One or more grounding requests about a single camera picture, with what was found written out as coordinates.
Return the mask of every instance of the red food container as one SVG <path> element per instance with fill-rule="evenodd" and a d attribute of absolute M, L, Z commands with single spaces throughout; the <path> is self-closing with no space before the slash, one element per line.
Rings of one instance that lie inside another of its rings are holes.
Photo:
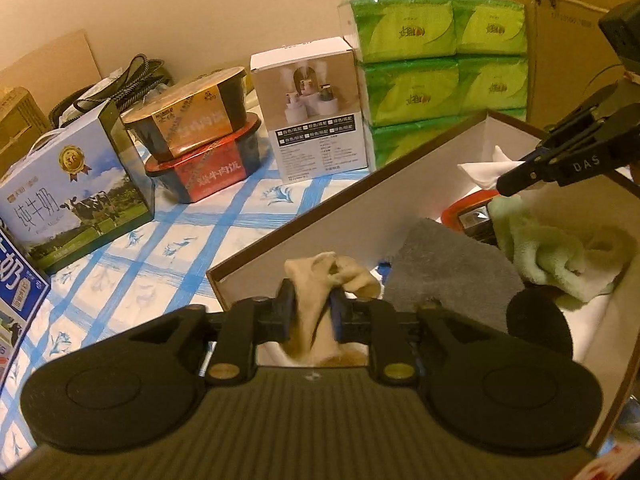
<path fill-rule="evenodd" d="M 256 132 L 260 118 L 247 114 L 238 131 L 174 160 L 145 163 L 148 176 L 157 178 L 178 202 L 192 203 L 246 179 L 260 167 Z"/>

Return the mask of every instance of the cow illustration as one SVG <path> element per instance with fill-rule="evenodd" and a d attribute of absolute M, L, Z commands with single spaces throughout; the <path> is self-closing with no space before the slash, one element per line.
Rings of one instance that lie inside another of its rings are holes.
<path fill-rule="evenodd" d="M 98 235 L 104 234 L 100 229 L 100 222 L 110 218 L 113 224 L 117 225 L 116 221 L 120 216 L 104 191 L 99 191 L 80 202 L 78 202 L 78 197 L 75 196 L 65 200 L 65 203 L 61 204 L 60 207 L 69 209 L 78 217 L 82 225 L 93 227 Z"/>
<path fill-rule="evenodd" d="M 20 334 L 22 333 L 22 327 L 17 323 L 12 324 L 9 327 L 9 332 L 11 332 L 11 346 L 15 348 L 18 339 L 20 339 Z"/>

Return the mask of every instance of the green tissue pack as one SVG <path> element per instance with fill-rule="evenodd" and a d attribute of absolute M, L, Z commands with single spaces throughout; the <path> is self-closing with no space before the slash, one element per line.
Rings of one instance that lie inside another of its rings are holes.
<path fill-rule="evenodd" d="M 362 111 L 372 126 L 527 106 L 526 58 L 448 57 L 358 68 Z"/>
<path fill-rule="evenodd" d="M 348 0 L 338 8 L 344 39 L 365 63 L 452 56 L 451 0 Z"/>
<path fill-rule="evenodd" d="M 455 58 L 360 65 L 360 99 L 372 126 L 460 114 L 460 71 Z"/>
<path fill-rule="evenodd" d="M 501 110 L 521 121 L 527 120 L 527 109 Z M 365 123 L 366 136 L 373 146 L 373 169 L 382 168 L 386 164 L 413 151 L 431 139 L 449 130 L 468 116 L 440 117 L 414 123 L 394 124 L 393 126 L 374 127 Z"/>
<path fill-rule="evenodd" d="M 527 106 L 529 63 L 524 57 L 459 57 L 460 113 Z"/>
<path fill-rule="evenodd" d="M 511 0 L 453 0 L 458 54 L 527 53 L 523 4 Z"/>
<path fill-rule="evenodd" d="M 527 53 L 525 8 L 511 0 L 345 0 L 338 13 L 362 63 Z"/>

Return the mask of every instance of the black circular pad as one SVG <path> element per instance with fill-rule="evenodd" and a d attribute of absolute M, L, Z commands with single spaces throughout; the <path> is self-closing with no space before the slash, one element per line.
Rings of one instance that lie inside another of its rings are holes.
<path fill-rule="evenodd" d="M 103 351 L 98 345 L 39 368 L 24 385 L 22 413 L 37 442 L 115 452 L 159 438 L 188 418 L 199 399 L 197 378 L 171 352 L 137 341 Z"/>
<path fill-rule="evenodd" d="M 434 415 L 458 436 L 524 455 L 582 444 L 602 405 L 589 371 L 514 338 L 460 345 L 434 372 L 428 395 Z"/>
<path fill-rule="evenodd" d="M 525 288 L 507 307 L 509 335 L 554 350 L 571 359 L 574 340 L 558 306 L 538 288 Z"/>

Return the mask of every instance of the cloth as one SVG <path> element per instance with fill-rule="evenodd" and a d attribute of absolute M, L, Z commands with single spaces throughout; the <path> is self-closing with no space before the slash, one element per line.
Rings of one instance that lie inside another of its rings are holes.
<path fill-rule="evenodd" d="M 364 345 L 338 344 L 331 313 L 324 309 L 331 290 L 341 286 L 357 298 L 377 298 L 380 284 L 348 256 L 320 253 L 312 258 L 287 260 L 286 276 L 296 289 L 297 317 L 282 349 L 298 365 L 359 366 L 367 363 Z"/>
<path fill-rule="evenodd" d="M 404 312 L 435 301 L 507 332 L 507 306 L 523 288 L 515 267 L 497 248 L 421 219 L 391 261 L 384 299 Z"/>
<path fill-rule="evenodd" d="M 522 160 L 511 160 L 502 152 L 500 146 L 495 146 L 492 162 L 468 162 L 459 164 L 458 167 L 481 189 L 495 189 L 498 177 L 522 163 Z"/>
<path fill-rule="evenodd" d="M 260 108 L 249 110 L 260 114 Z M 19 409 L 24 382 L 57 357 L 189 303 L 222 310 L 205 271 L 367 175 L 348 171 L 285 184 L 265 126 L 260 169 L 195 204 L 156 189 L 153 222 L 52 277 L 52 291 L 27 329 L 0 395 L 0 472 L 35 446 Z M 148 151 L 138 146 L 140 155 Z"/>
<path fill-rule="evenodd" d="M 542 225 L 517 195 L 497 196 L 488 209 L 498 247 L 524 280 L 556 286 L 584 303 L 610 292 L 636 251 L 635 239 L 617 228 L 571 234 Z"/>

